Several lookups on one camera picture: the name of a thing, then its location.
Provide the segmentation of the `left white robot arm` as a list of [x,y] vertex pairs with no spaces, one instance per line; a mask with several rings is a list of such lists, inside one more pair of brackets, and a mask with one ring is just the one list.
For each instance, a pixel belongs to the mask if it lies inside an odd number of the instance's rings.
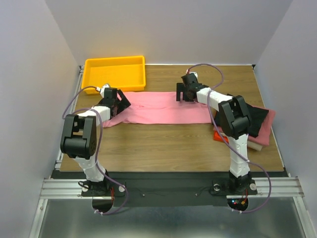
[[60,150],[68,155],[84,171],[85,181],[80,181],[82,196],[106,196],[113,192],[108,183],[107,170],[100,165],[98,154],[103,136],[103,123],[119,115],[131,106],[131,103],[120,89],[108,84],[92,86],[102,99],[87,109],[68,114],[69,103],[62,114],[64,120]]

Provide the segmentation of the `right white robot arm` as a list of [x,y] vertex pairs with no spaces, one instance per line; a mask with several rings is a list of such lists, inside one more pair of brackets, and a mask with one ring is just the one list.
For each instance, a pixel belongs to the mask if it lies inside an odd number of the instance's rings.
[[251,116],[244,98],[218,93],[199,83],[194,73],[181,78],[182,82],[176,84],[177,101],[206,104],[220,116],[220,127],[230,149],[228,189],[230,192],[244,191],[252,183],[247,150]]

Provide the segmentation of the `pink t shirt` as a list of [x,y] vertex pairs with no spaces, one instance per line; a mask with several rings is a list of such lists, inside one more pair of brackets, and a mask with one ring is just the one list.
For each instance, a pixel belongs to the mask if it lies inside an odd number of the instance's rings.
[[103,127],[130,124],[206,124],[211,123],[208,107],[197,102],[176,101],[175,92],[125,92],[131,106]]

